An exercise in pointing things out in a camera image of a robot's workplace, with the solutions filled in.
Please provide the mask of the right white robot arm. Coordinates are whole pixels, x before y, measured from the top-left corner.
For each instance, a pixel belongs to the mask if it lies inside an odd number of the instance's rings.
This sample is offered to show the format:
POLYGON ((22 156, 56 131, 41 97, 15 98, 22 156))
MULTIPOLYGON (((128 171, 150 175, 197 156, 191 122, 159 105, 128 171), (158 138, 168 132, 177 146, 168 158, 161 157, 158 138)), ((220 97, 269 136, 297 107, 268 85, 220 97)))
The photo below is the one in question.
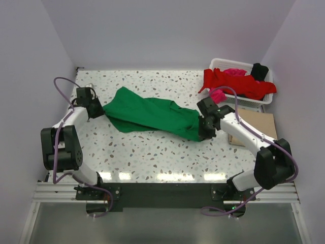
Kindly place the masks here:
POLYGON ((261 187, 270 190, 297 176, 298 167, 285 139, 276 140, 263 134, 243 120, 236 108, 219 107, 210 97, 199 101, 197 106, 201 112, 200 139, 211 139, 216 137, 216 131, 224 131, 238 138, 255 157, 252 170, 238 173, 226 181, 226 197, 237 200, 248 189, 261 187))

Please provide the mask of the green t shirt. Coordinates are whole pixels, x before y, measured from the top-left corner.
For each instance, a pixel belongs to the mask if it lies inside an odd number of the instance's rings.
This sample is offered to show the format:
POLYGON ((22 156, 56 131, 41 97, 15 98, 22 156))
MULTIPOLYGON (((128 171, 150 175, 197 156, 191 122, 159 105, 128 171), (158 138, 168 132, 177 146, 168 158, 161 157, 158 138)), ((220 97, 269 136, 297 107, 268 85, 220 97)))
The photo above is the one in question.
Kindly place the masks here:
POLYGON ((112 125, 123 133, 164 131, 187 140, 202 141, 198 111, 182 108, 172 100, 142 98, 122 87, 103 110, 112 125))

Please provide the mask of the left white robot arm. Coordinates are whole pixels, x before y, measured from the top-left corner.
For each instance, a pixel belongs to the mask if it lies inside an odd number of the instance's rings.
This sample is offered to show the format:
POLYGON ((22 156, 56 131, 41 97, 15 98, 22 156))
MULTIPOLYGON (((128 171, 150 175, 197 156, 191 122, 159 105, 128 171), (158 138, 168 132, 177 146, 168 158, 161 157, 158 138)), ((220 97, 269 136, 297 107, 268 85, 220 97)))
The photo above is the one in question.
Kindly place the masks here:
POLYGON ((78 133, 90 119, 104 115, 103 107, 92 84, 76 88, 77 97, 70 102, 66 115, 50 128, 41 130, 43 164, 52 171, 52 182, 59 183, 70 176, 93 199, 101 199, 105 187, 100 175, 85 162, 78 133))

